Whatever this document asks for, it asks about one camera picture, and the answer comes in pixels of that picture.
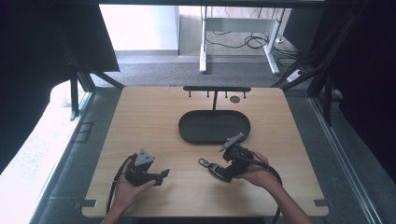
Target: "white desk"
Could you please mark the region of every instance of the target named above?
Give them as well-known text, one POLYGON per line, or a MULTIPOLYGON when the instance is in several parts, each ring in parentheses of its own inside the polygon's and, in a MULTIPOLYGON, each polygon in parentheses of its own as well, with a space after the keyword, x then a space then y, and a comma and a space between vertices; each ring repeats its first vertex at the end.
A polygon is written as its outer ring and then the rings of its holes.
POLYGON ((206 72, 206 32, 260 32, 270 33, 270 42, 264 46, 265 56, 271 66, 274 75, 279 74, 276 61, 272 55, 272 49, 275 44, 276 36, 282 23, 285 8, 281 8, 277 14, 276 20, 269 19, 237 19, 237 18, 208 18, 207 7, 204 7, 204 15, 202 18, 202 43, 200 50, 201 73, 206 72))

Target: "gray carpet floor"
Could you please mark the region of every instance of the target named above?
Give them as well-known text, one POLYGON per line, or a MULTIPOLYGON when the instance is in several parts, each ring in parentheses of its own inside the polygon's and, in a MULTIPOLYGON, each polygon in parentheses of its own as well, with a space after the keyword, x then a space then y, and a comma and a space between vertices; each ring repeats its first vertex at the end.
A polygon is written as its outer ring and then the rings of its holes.
MULTIPOLYGON (((107 73, 128 86, 248 86, 270 87, 279 77, 270 73, 267 63, 225 63, 208 65, 206 75, 199 74, 199 64, 121 63, 120 73, 107 73)), ((98 86, 81 115, 80 124, 68 145, 53 178, 49 183, 32 223, 100 223, 101 218, 88 218, 81 214, 85 194, 102 150, 115 108, 120 98, 118 90, 100 78, 92 76, 98 86)), ((326 217, 313 217, 316 223, 369 223, 361 204, 350 186, 345 171, 337 160, 323 126, 306 96, 309 80, 286 91, 290 110, 303 138, 318 182, 330 208, 326 217)), ((366 187, 383 223, 396 223, 396 187, 366 145, 354 133, 332 103, 332 127, 350 158, 361 183, 366 187)), ((132 219, 121 223, 258 223, 257 219, 132 219)), ((278 223, 285 223, 281 218, 278 223)))

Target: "human arm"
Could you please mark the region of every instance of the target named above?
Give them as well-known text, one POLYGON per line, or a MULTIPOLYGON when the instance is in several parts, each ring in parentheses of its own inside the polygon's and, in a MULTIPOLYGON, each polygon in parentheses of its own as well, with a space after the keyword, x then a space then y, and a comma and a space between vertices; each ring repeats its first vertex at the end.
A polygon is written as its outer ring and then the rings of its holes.
MULTIPOLYGON (((265 161, 268 159, 261 153, 255 152, 255 160, 265 161)), ((247 172, 236 178, 246 179, 251 184, 266 189, 275 199, 283 217, 289 224, 314 223, 313 220, 301 209, 301 207, 290 197, 275 176, 263 170, 258 165, 251 165, 247 172)))
POLYGON ((136 201, 139 195, 150 189, 155 185, 155 180, 151 180, 146 184, 143 184, 139 187, 135 187, 132 185, 127 179, 125 179, 125 171, 128 164, 124 166, 124 170, 122 171, 116 186, 116 191, 114 194, 114 201, 111 205, 110 210, 107 213, 107 216, 102 221, 102 224, 116 224, 120 222, 121 217, 125 213, 125 211, 136 201))

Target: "black curtain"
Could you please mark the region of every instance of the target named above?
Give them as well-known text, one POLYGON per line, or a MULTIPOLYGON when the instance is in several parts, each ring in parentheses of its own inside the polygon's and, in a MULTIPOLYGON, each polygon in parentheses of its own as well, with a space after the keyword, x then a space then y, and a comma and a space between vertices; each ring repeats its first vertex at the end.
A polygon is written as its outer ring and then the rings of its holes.
POLYGON ((396 182, 396 13, 371 0, 335 58, 346 119, 396 182))
POLYGON ((41 118, 52 88, 76 74, 62 36, 83 69, 119 71, 99 6, 1 1, 0 172, 41 118))

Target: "wooden table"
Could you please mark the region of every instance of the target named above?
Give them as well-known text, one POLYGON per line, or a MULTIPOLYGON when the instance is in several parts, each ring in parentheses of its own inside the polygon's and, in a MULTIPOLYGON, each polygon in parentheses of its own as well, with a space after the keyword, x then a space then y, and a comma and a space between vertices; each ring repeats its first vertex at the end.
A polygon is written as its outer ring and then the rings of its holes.
MULTIPOLYGON (((163 185, 144 192, 128 217, 263 217, 273 216, 277 205, 264 189, 245 180, 223 183, 198 164, 200 158, 228 166, 221 145, 196 146, 179 135, 178 122, 191 110, 211 109, 213 94, 183 91, 180 87, 126 87, 117 106, 83 207, 86 217, 103 217, 112 179, 122 162, 144 148, 156 159, 149 172, 170 169, 163 185)), ((309 216, 325 216, 327 206, 316 206, 323 194, 307 157, 285 95, 280 89, 219 92, 217 109, 233 109, 250 120, 251 131, 241 143, 269 158, 284 187, 309 216), (238 104, 230 97, 239 96, 238 104)))

